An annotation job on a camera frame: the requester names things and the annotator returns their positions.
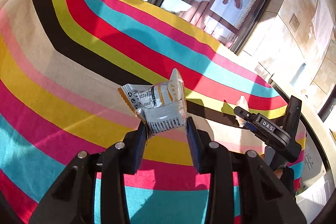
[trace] wall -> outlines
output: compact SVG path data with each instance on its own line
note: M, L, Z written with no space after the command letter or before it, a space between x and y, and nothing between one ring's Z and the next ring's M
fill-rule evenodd
M336 44L317 54L316 41L309 37L316 1L271 0L239 56L265 79L276 73L288 83L295 82L318 111L336 82ZM326 2L335 23L336 0ZM289 24L293 14L300 22L296 32Z

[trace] red stripe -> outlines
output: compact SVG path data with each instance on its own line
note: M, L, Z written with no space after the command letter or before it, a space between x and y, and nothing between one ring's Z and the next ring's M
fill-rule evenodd
M28 223L33 211L37 207L37 202L27 196L17 187L0 169L0 190L6 198L9 206L21 218L24 223Z
M62 130L36 114L18 100L2 81L0 81L0 94L0 113L7 122L27 141L60 163L67 165L81 150L86 150L90 154L105 150ZM197 186L209 189L209 175L197 174L193 166L142 160L141 168L136 175L125 176L125 185L169 191L190 191L195 190Z
M239 216L236 216L236 217L233 219L233 223L234 223L234 224L240 224L240 215L239 215Z
M176 42L192 49L195 52L207 56L212 62L220 65L221 67L238 74L246 79L249 79L259 85L270 88L271 86L266 83L263 78L255 73L233 63L227 58L216 53L209 45L200 43L196 38L191 37L190 35L175 29L173 26L168 23L161 21L160 19L139 10L131 5L128 5L125 2L120 0L101 0L111 9L121 12L129 17L132 17L136 21L151 27L154 30L164 34L165 36L175 40Z
M301 181L301 178L298 178L298 179L295 179L294 180L294 189L297 191L300 187L300 181Z
M302 150L301 151L301 153L300 153L300 156L299 156L299 158L295 161L295 162L293 162L293 163L287 163L287 166L292 166L292 165L295 165L295 164L298 164L298 163L300 163L300 162L302 162L303 161L303 158L304 158L304 156L305 156L305 151L304 150Z
M238 172L232 172L233 186L239 186Z
M129 58L142 64L155 73L169 79L173 68L177 68L185 83L185 87L195 90L207 97L236 104L241 95L244 95L249 107L257 110L271 110L283 107L285 101L280 97L263 98L222 85L208 79L168 57L151 50L137 40L118 31L110 24L95 15L84 0L66 0L69 12L73 19L87 32L98 37L116 50L126 54Z

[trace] rainbow striped carpet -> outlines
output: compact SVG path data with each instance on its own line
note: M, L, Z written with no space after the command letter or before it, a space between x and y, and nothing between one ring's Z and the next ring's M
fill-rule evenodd
M198 128L229 150L263 153L238 128L241 95L251 112L281 122L285 101L204 31L141 0L0 0L0 190L25 222L80 150L101 152L139 120L121 85L155 84L177 68ZM298 142L305 148L305 128ZM302 151L292 165L298 186ZM239 185L235 183L235 222ZM131 222L202 223L209 176L192 166L183 130L148 141L138 173L125 176ZM100 177L95 223L100 223Z

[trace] yellow stripe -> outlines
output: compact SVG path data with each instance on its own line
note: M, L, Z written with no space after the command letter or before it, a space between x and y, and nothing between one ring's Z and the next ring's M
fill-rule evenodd
M91 143L107 148L122 140L124 135L132 130L77 108L31 81L15 63L2 36L0 36L0 78L16 98L38 115ZM187 143L159 136L148 141L144 158L192 165Z
M296 142L301 145L301 147L302 147L301 150L305 149L305 147L306 147L306 138L302 138L300 140L296 140Z
M78 44L88 48L94 53L100 55L106 60L114 63L120 68L127 70L128 72L152 83L160 83L167 81L166 78L161 75L149 70L148 68L142 66L141 64L135 62L131 58L117 51L113 47L94 37L92 34L84 30L80 25L78 25L71 14L69 13L68 7L66 5L66 0L52 0L58 21L64 30L64 32ZM221 102L219 100L207 97L203 94L197 93L190 89L185 89L185 96L189 101L196 104L203 105L213 110L219 112L234 115L233 108L227 103ZM256 110L250 109L250 112L261 113L269 119L281 117L285 113L286 107L281 107L272 110Z

